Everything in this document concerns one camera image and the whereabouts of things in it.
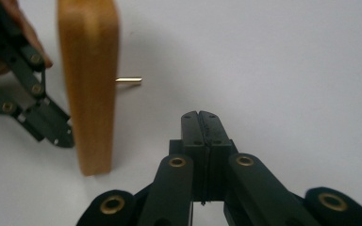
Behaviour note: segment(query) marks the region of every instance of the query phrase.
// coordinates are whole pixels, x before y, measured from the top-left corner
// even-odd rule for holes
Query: metal screw
[[[42,93],[41,84],[35,84],[34,86],[32,86],[31,92],[34,93],[34,94],[41,94]]]
[[[40,64],[42,60],[42,56],[39,54],[33,54],[30,58],[31,63]]]
[[[14,104],[11,102],[5,102],[2,105],[2,111],[5,113],[11,113],[13,111],[13,109],[14,109]]]
[[[124,208],[125,200],[119,195],[109,196],[101,204],[101,212],[106,215],[116,214]]]

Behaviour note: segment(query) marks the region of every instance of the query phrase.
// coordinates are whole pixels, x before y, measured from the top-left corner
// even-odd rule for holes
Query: brass pin
[[[126,78],[117,78],[117,84],[125,84],[125,85],[140,85],[142,83],[141,77],[126,77]]]

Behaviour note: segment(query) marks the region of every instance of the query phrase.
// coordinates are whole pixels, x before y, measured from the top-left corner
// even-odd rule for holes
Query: white table surface
[[[55,65],[47,91],[68,111],[56,1],[20,0]],[[75,149],[38,143],[0,117],[0,225],[75,225],[99,194],[150,184],[180,117],[217,114],[241,153],[292,192],[329,186],[362,204],[362,1],[119,0],[113,171],[81,175]],[[226,225],[220,203],[194,225]]]

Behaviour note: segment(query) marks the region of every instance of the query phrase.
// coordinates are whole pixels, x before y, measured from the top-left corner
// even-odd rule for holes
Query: wooden block
[[[84,175],[111,171],[119,18],[112,0],[58,0],[75,147]]]

